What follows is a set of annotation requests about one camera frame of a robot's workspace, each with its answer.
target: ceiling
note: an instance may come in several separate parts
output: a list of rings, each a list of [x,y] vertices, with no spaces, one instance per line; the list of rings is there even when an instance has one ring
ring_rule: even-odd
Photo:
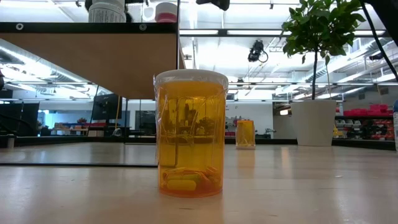
[[[160,2],[176,2],[176,1],[156,1],[150,0],[149,6],[142,4],[129,5],[129,13],[132,15],[134,22],[154,22],[155,7]],[[211,4],[197,5],[193,0],[183,0],[181,4],[181,29],[280,29],[281,24],[289,18],[289,7],[296,7],[299,0],[278,0],[273,1],[273,9],[270,9],[270,0],[231,0],[230,8],[224,12]],[[88,13],[84,8],[84,1],[79,2],[82,7],[78,7],[75,1],[56,1],[56,0],[2,0],[0,2],[0,21],[1,22],[87,22]],[[367,9],[372,17],[376,30],[384,30],[382,22],[378,18],[371,6]],[[368,30],[369,24],[364,22],[359,29]],[[181,37],[181,47],[184,55],[189,56],[185,60],[187,68],[199,68],[205,70],[213,70],[228,76],[230,82],[236,82],[238,78],[243,78],[245,82],[309,82],[312,74],[314,54],[307,54],[307,60],[302,64],[300,55],[287,58],[281,51],[284,45],[284,38],[278,37]],[[266,48],[269,59],[266,63],[248,62],[249,49],[256,40],[261,40]],[[383,44],[390,58],[395,62],[397,58],[398,48],[391,42],[391,39],[383,38]],[[331,75],[331,82],[375,82],[377,77],[389,74],[385,61],[370,61],[368,56],[378,53],[374,48],[373,38],[358,38],[356,40],[357,47],[355,49],[346,47],[349,53],[346,57],[334,57],[328,66]],[[0,60],[3,60],[3,68],[9,71],[26,70],[32,80],[38,78],[46,82],[51,80],[54,82],[61,80],[62,82],[87,82],[69,71],[64,70],[49,61],[26,52],[19,47],[12,45],[4,40],[0,40]],[[324,62],[320,60],[317,67],[317,82],[327,82],[326,76],[323,75],[325,69]],[[362,75],[352,78],[352,75],[363,72]],[[21,75],[20,79],[12,78],[12,81],[32,81],[27,80],[26,74]],[[65,86],[34,85],[33,89],[63,89]],[[90,84],[76,83],[75,89],[72,91],[82,92],[87,98],[92,98],[95,94],[95,87]],[[239,99],[269,99],[269,94],[274,97],[284,97],[290,94],[290,98],[303,96],[297,99],[308,98],[305,95],[309,91],[309,86],[244,86],[237,87],[232,85],[232,91],[238,91]],[[334,88],[335,93],[345,93],[355,86],[344,86]],[[319,95],[325,94],[328,88],[318,87]],[[59,95],[56,90],[56,97],[68,97],[70,91],[64,95]]]

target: fluorescent light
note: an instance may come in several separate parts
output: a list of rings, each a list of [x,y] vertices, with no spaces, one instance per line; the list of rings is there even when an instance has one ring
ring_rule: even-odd
[[[264,83],[262,83],[262,82],[259,82],[259,83],[253,83],[253,84],[255,84],[255,85],[290,85],[291,83],[286,83],[286,82],[283,82],[283,83],[281,83],[281,82],[279,82],[279,83],[277,83],[277,82],[264,82]]]
[[[289,111],[288,111],[288,110],[281,110],[281,111],[279,112],[279,114],[280,114],[280,115],[288,115],[288,114],[289,114]]]
[[[358,78],[358,77],[360,77],[360,76],[361,76],[361,74],[350,75],[350,76],[348,76],[348,77],[342,78],[341,80],[338,81],[338,83],[352,81],[352,80],[354,80],[355,78]]]
[[[294,99],[298,100],[298,99],[301,99],[301,98],[305,98],[307,96],[310,96],[310,95],[306,94],[306,93],[302,93],[302,94],[299,94],[299,95],[295,96]]]
[[[376,30],[377,35],[383,35],[385,32],[385,30]],[[354,35],[373,35],[373,33],[371,30],[356,30]]]
[[[322,94],[322,95],[318,96],[317,98],[318,98],[318,99],[327,99],[327,98],[329,98],[330,96],[331,96],[331,97],[334,97],[334,96],[337,96],[337,95],[339,95],[339,94],[340,94],[340,93],[331,93],[331,94],[325,93],[325,94]]]
[[[355,89],[352,89],[352,90],[348,90],[344,94],[355,93],[356,91],[359,91],[359,90],[362,90],[362,89],[364,89],[364,87],[355,88]]]
[[[18,84],[18,85],[13,85],[13,84],[7,84],[8,86],[15,87],[15,88],[20,88],[22,90],[28,90],[28,91],[36,91],[35,88],[29,86],[29,85],[24,85],[24,84]]]
[[[228,30],[228,35],[280,35],[282,30]],[[290,35],[290,32],[284,32],[284,35]]]
[[[218,30],[180,30],[180,35],[217,35]]]
[[[88,82],[53,82],[54,85],[87,85]]]
[[[10,84],[47,85],[48,82],[9,82]]]
[[[336,83],[336,85],[343,86],[371,86],[373,83]]]
[[[395,79],[396,77],[394,76],[394,74],[388,74],[388,75],[383,75],[379,78],[375,78],[373,80],[373,82],[379,83],[379,82],[384,82],[384,81],[388,81],[388,80],[392,80]]]
[[[380,86],[396,86],[398,83],[378,83]]]

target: table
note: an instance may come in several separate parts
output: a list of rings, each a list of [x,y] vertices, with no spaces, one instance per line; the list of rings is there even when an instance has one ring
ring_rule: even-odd
[[[65,135],[67,135],[67,133],[68,134],[70,134],[70,135],[72,135],[72,134],[76,134],[76,132],[80,132],[80,135],[84,135],[84,132],[85,131],[88,131],[88,129],[70,129],[70,128],[52,128],[52,129],[50,129],[50,131],[51,131],[51,133],[53,132],[53,131],[55,131],[55,134],[58,134],[58,131],[64,131],[65,132]]]
[[[394,151],[226,145],[224,191],[207,198],[158,193],[157,169],[0,167],[0,220],[393,224],[398,220],[397,164]]]

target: white pot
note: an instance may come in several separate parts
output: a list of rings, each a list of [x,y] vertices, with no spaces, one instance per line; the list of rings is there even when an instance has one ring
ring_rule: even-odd
[[[291,107],[299,146],[331,146],[335,100],[307,100],[292,103]]]

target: green leaves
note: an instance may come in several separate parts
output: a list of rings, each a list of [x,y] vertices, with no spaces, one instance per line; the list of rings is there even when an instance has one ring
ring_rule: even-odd
[[[294,16],[296,14],[296,11],[292,8],[289,8],[290,16]]]
[[[310,20],[309,16],[302,17],[300,20],[300,24],[304,24],[304,23],[308,22],[309,20]]]
[[[366,19],[362,15],[360,15],[358,13],[354,13],[351,16],[354,17],[359,22],[366,22]]]
[[[333,21],[340,15],[338,8],[334,8],[331,13],[329,14],[329,21]]]
[[[328,11],[322,11],[322,10],[314,10],[312,12],[313,15],[316,15],[318,17],[324,16],[326,18],[329,18],[330,12]]]
[[[357,13],[359,0],[300,0],[301,7],[289,8],[290,17],[282,24],[284,32],[291,32],[286,38],[283,52],[288,57],[319,52],[328,65],[330,56],[346,55],[344,46],[353,45],[355,28],[364,22]]]
[[[327,55],[325,57],[325,65],[328,66],[329,62],[330,62],[330,57],[329,57],[329,55]]]
[[[305,0],[300,0],[300,4],[303,5],[304,7],[308,6],[308,3]]]

